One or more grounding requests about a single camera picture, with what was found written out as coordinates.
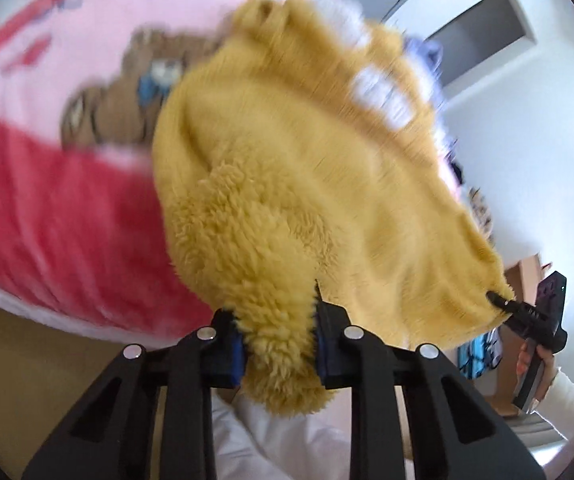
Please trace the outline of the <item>white sleeved right forearm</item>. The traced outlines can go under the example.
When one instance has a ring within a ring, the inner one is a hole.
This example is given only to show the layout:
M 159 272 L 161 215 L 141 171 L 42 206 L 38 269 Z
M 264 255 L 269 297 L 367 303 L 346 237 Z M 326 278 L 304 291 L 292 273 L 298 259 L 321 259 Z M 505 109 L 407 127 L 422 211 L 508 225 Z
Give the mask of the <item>white sleeved right forearm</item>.
M 560 368 L 556 368 L 554 378 L 535 411 L 561 437 L 566 440 L 574 437 L 574 382 Z

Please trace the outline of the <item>person's right hand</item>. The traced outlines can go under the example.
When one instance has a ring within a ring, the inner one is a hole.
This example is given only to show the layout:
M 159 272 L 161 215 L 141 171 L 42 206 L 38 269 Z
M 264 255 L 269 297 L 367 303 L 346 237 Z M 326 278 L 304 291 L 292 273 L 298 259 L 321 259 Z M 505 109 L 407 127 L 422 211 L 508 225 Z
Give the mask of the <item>person's right hand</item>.
M 533 359 L 536 359 L 537 371 L 533 375 L 532 382 L 529 382 L 529 369 Z M 523 413 L 530 413 L 535 410 L 537 403 L 544 400 L 544 396 L 557 374 L 555 357 L 549 349 L 529 339 L 520 347 L 516 362 L 516 374 L 518 384 L 514 404 Z

